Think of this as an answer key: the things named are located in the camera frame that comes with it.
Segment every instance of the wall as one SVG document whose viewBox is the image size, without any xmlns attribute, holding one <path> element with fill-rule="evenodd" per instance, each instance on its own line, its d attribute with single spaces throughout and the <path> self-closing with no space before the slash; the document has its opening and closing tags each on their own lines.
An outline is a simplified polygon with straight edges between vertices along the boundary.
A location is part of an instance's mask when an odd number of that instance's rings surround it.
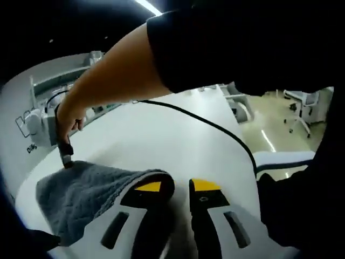
<svg viewBox="0 0 345 259">
<path fill-rule="evenodd" d="M 45 147 L 33 148 L 30 137 L 23 136 L 15 122 L 16 118 L 24 117 L 25 111 L 32 109 L 30 76 L 34 81 L 40 81 L 81 67 L 87 55 L 77 54 L 41 63 L 3 85 L 0 92 L 0 171 L 13 197 L 27 174 L 51 151 Z"/>
</svg>

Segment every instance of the black sleeve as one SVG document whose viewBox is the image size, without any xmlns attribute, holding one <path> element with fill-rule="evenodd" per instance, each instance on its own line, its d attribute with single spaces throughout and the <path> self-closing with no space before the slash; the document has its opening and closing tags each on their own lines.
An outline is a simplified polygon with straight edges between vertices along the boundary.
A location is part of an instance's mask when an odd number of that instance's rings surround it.
<svg viewBox="0 0 345 259">
<path fill-rule="evenodd" d="M 172 92 L 232 81 L 257 95 L 339 84 L 341 7 L 230 2 L 148 20 L 157 70 Z"/>
</svg>

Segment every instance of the white counter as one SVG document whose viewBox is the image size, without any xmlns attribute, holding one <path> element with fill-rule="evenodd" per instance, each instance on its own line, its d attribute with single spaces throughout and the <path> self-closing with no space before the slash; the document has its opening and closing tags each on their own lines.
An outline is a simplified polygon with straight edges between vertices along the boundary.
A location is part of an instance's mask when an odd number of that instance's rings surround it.
<svg viewBox="0 0 345 259">
<path fill-rule="evenodd" d="M 155 100 L 184 108 L 243 139 L 219 88 L 186 91 Z M 174 199 L 181 207 L 189 206 L 188 180 L 200 178 L 221 185 L 230 203 L 260 218 L 256 179 L 248 154 L 223 132 L 181 112 L 151 104 L 126 104 L 74 134 L 71 144 L 73 160 L 135 171 L 167 171 L 176 182 Z M 61 168 L 55 149 L 21 185 L 16 209 L 28 228 L 51 233 L 36 202 L 36 183 Z"/>
</svg>

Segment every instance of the black shirt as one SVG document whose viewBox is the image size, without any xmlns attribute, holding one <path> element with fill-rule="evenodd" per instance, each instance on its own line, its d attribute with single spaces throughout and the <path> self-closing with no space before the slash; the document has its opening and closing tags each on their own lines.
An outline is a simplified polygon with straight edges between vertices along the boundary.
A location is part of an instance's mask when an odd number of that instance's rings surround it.
<svg viewBox="0 0 345 259">
<path fill-rule="evenodd" d="M 221 1 L 147 22 L 161 80 L 172 92 L 235 82 L 240 92 L 314 92 L 334 86 L 322 143 L 309 167 L 279 181 L 284 245 L 332 248 L 344 240 L 341 105 L 342 6 L 302 1 Z"/>
</svg>

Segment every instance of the hand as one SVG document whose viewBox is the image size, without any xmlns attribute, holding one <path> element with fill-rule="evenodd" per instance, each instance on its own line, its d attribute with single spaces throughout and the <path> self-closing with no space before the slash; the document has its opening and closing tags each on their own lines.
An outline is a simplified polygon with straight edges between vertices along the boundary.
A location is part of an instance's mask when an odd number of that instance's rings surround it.
<svg viewBox="0 0 345 259">
<path fill-rule="evenodd" d="M 57 112 L 57 127 L 58 134 L 65 143 L 68 143 L 68 133 L 71 130 L 78 129 L 81 131 L 84 117 L 85 109 L 68 105 L 66 101 L 60 104 Z"/>
</svg>

